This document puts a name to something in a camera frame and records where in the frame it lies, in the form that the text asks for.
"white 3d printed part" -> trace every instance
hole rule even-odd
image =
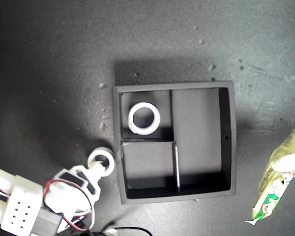
[[[140,127],[136,126],[136,124],[133,121],[134,114],[136,113],[137,110],[139,110],[141,108],[150,109],[154,115],[154,119],[153,119],[152,124],[146,128],[140,128]],[[129,129],[135,134],[149,135],[149,134],[153,133],[158,128],[160,122],[161,122],[161,115],[160,115],[158,109],[151,103],[139,102],[130,109],[129,117],[128,117],[128,125],[129,125]]]

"white ring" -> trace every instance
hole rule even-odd
[[[141,108],[149,108],[153,112],[154,119],[152,124],[149,127],[140,128],[136,126],[133,121],[134,114],[136,113],[137,110]],[[135,134],[140,134],[140,135],[151,134],[158,128],[160,122],[161,122],[161,115],[158,109],[151,103],[139,102],[130,109],[129,117],[128,117],[128,125],[129,125],[129,129]]]
[[[109,166],[102,174],[102,177],[106,177],[106,176],[110,175],[115,168],[115,160],[114,160],[113,154],[114,154],[113,151],[111,151],[107,147],[98,147],[97,149],[92,151],[92,153],[88,157],[88,168],[89,169],[92,168],[92,165],[95,162],[95,158],[97,156],[103,155],[108,159]]]

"white robotic arm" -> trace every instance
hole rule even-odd
[[[95,160],[99,155],[107,157],[108,167]],[[89,156],[88,168],[75,166],[70,170],[63,169],[46,184],[45,191],[37,183],[0,169],[1,228],[17,236],[51,236],[65,230],[67,225],[83,231],[71,220],[88,214],[92,214],[88,229],[92,228],[93,207],[101,192],[98,181],[110,175],[114,167],[113,152],[99,147]]]

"box compartment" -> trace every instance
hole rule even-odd
[[[159,130],[147,137],[126,131],[138,102],[154,104],[161,114]],[[116,87],[114,109],[123,204],[235,194],[232,82]]]

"wire bundle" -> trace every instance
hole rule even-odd
[[[44,190],[44,194],[43,194],[43,202],[44,204],[46,205],[45,203],[45,197],[49,191],[49,187],[52,183],[54,182],[62,182],[62,183],[66,183],[74,188],[77,188],[79,189],[83,194],[84,196],[87,198],[88,202],[89,202],[89,205],[90,205],[90,210],[87,210],[87,211],[84,211],[84,212],[79,212],[79,213],[76,213],[74,216],[87,216],[88,214],[91,213],[91,224],[89,227],[85,228],[85,229],[81,229],[79,228],[78,226],[76,226],[71,220],[67,219],[65,216],[63,216],[63,219],[67,222],[67,224],[73,228],[74,230],[76,231],[80,231],[80,232],[86,232],[86,231],[89,231],[91,228],[93,228],[94,224],[95,224],[95,209],[94,209],[94,205],[91,203],[87,193],[79,186],[77,185],[76,183],[74,182],[71,182],[71,181],[68,181],[68,180],[65,180],[65,179],[62,179],[62,178],[54,178],[54,179],[51,179],[49,180],[47,183],[46,183],[46,186],[45,186],[45,190]]]

